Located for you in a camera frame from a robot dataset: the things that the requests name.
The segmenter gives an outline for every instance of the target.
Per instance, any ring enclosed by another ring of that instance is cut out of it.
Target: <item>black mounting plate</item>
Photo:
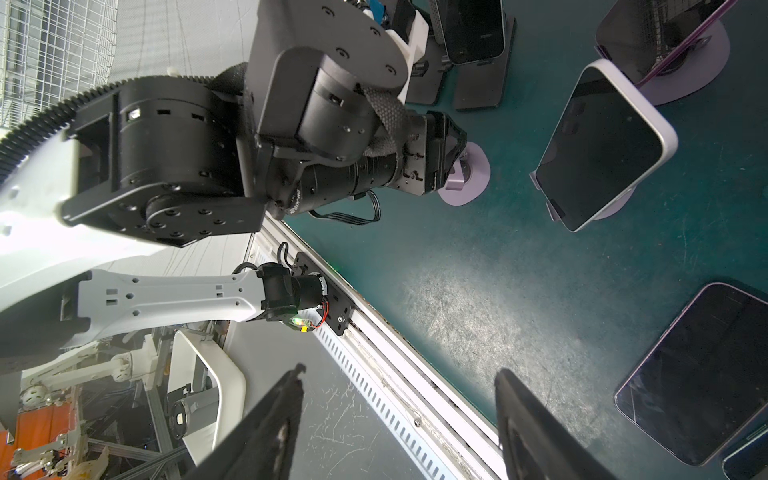
[[[292,267],[293,275],[307,275],[309,273],[322,273],[320,268],[304,252],[296,254],[296,262]],[[326,323],[330,325],[333,332],[341,336],[344,330],[349,326],[349,318],[352,317],[352,311],[355,309],[355,302],[349,298],[335,283],[327,276],[323,275],[328,283],[328,318]]]
[[[445,46],[440,45],[434,35],[427,37],[426,52],[418,62],[425,70],[421,76],[411,76],[406,102],[430,106],[437,104],[445,74],[453,66],[450,62],[443,64],[444,56]]]

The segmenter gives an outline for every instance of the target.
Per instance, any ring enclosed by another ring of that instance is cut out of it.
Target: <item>grey floor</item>
[[[298,362],[304,402],[291,479],[422,478],[421,472],[314,335],[280,323],[230,327],[225,350],[247,379],[246,410]]]

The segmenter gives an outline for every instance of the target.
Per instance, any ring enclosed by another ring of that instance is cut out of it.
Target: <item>orange panel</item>
[[[16,417],[16,441],[12,445],[5,444],[6,432],[0,433],[0,478],[5,478],[11,469],[11,458],[16,449],[31,450],[53,442],[61,433],[70,428],[72,405],[49,406],[42,409],[23,412]],[[42,472],[36,472],[27,480],[44,478]]]

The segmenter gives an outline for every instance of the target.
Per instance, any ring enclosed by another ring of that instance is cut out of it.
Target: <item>phone screen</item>
[[[490,60],[504,51],[501,0],[439,0],[438,10],[452,63]]]
[[[598,26],[596,40],[608,60],[640,84],[723,4],[735,0],[618,0]]]
[[[688,465],[702,465],[768,401],[768,305],[705,287],[616,394],[616,406]]]
[[[750,435],[743,446],[723,460],[723,472],[729,480],[768,478],[768,426]]]
[[[536,180],[575,232],[652,168],[662,152],[654,129],[600,70],[589,67],[552,134]]]

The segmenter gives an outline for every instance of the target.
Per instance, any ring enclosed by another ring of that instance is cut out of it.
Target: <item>black phone stand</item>
[[[445,53],[445,46],[440,45],[434,35],[427,37],[424,57],[417,61],[411,70],[406,102],[430,106],[437,104],[445,73],[452,67],[453,64]]]
[[[457,65],[458,80],[453,92],[453,108],[458,111],[495,108],[504,97],[509,69],[509,53],[515,38],[517,21],[507,17],[504,51],[498,57],[476,63]]]

